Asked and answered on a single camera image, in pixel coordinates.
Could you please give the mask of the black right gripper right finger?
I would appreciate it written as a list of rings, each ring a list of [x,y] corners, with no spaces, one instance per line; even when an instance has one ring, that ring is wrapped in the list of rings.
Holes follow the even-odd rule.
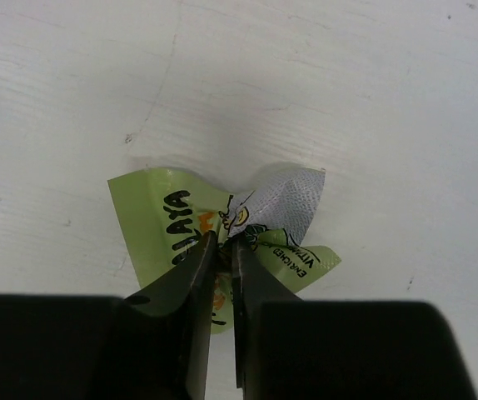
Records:
[[[236,380],[246,399],[474,399],[451,327],[415,301],[293,294],[232,244]]]

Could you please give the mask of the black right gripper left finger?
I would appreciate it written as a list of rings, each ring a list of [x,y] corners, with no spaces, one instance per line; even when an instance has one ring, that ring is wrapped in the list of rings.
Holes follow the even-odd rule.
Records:
[[[127,298],[0,294],[0,399],[201,399],[217,237]]]

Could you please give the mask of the yellow green snack packet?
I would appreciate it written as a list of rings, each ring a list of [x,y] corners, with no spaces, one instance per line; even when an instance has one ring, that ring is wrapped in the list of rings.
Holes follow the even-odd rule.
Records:
[[[212,333],[233,326],[231,240],[244,235],[261,264],[298,293],[341,261],[326,246],[302,246],[321,200],[325,173],[276,171],[253,189],[229,193],[193,173],[152,168],[108,182],[138,282],[145,287],[185,259],[201,237],[217,235],[224,262],[214,285]]]

